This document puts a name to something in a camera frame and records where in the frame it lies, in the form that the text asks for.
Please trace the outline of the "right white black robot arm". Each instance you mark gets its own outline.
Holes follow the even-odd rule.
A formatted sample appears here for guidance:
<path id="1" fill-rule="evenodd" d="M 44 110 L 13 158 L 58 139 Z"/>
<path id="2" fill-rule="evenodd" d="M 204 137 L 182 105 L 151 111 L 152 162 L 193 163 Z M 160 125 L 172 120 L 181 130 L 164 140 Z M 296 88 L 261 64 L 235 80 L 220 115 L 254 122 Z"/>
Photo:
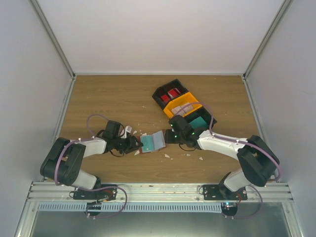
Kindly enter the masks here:
<path id="1" fill-rule="evenodd" d="M 239 189 L 251 184 L 265 186 L 276 171 L 275 180 L 280 179 L 279 159 L 259 136 L 234 138 L 215 133 L 211 128 L 192 128 L 180 115 L 172 117 L 169 124 L 171 129 L 166 131 L 168 143 L 220 153 L 239 162 L 240 169 L 228 173 L 219 183 L 218 192 L 222 199 L 230 200 Z"/>

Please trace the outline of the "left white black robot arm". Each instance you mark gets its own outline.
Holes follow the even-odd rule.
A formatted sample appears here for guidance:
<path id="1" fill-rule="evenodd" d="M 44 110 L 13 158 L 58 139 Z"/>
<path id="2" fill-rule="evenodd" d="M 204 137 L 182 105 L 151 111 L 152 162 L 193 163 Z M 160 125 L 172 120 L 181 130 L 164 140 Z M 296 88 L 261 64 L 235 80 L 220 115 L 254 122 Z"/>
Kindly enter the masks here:
<path id="1" fill-rule="evenodd" d="M 131 129 L 119 122 L 108 121 L 105 129 L 91 138 L 69 140 L 59 137 L 53 144 L 40 167 L 40 174 L 52 179 L 56 185 L 80 188 L 90 199 L 97 199 L 102 193 L 98 177 L 81 170 L 82 161 L 92 155 L 113 153 L 125 155 L 139 150 L 143 143 Z"/>

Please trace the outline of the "black bin with red cards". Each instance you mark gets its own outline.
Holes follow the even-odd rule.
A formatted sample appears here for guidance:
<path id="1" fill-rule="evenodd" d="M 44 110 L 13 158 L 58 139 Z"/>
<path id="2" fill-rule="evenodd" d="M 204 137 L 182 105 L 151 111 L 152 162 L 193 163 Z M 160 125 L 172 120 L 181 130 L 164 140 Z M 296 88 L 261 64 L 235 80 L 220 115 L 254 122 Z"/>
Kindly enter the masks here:
<path id="1" fill-rule="evenodd" d="M 189 92 L 178 79 L 174 79 L 158 87 L 152 95 L 152 98 L 164 109 L 169 102 Z"/>

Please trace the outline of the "brown leather card holder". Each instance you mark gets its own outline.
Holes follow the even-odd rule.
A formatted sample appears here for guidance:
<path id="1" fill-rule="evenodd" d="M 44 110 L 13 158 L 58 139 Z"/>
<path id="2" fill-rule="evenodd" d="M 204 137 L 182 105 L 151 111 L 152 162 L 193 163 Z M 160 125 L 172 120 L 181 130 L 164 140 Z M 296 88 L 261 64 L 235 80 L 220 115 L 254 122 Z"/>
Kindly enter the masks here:
<path id="1" fill-rule="evenodd" d="M 140 142 L 143 144 L 140 149 L 140 152 L 143 154 L 156 152 L 166 147 L 164 133 L 162 130 L 151 135 L 140 136 Z"/>

